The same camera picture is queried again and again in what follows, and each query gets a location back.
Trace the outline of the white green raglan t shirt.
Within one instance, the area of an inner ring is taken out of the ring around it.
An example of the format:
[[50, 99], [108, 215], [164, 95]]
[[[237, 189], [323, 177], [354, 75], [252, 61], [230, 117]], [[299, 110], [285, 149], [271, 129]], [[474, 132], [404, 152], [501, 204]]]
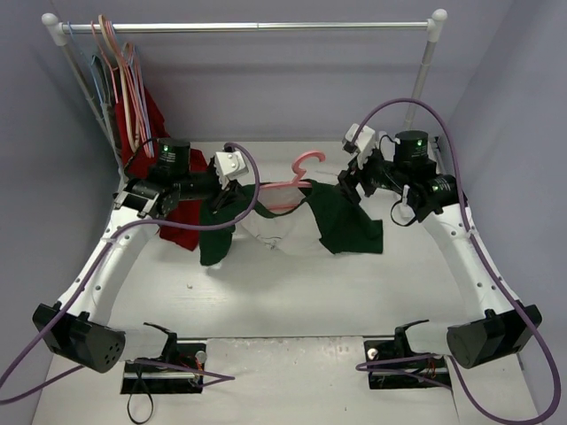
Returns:
[[254, 209], [236, 225], [202, 232], [199, 262], [211, 267], [229, 254], [236, 235], [292, 256], [381, 254], [381, 220], [371, 219], [333, 185], [311, 180], [309, 188], [263, 189]]

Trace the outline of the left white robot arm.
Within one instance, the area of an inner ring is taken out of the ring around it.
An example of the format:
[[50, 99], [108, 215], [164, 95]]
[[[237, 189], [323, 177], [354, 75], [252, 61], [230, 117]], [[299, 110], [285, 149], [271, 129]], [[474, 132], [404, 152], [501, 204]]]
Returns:
[[106, 230], [75, 282], [55, 304], [40, 304], [32, 316], [52, 353], [98, 373], [137, 357], [160, 372], [174, 366], [177, 350], [166, 333], [137, 349], [131, 332], [110, 328], [114, 303], [141, 251], [181, 202], [210, 200], [220, 206], [249, 171], [242, 151], [231, 143], [204, 171], [192, 170], [189, 142], [159, 138], [156, 144], [156, 163], [146, 177], [130, 178], [115, 195]]

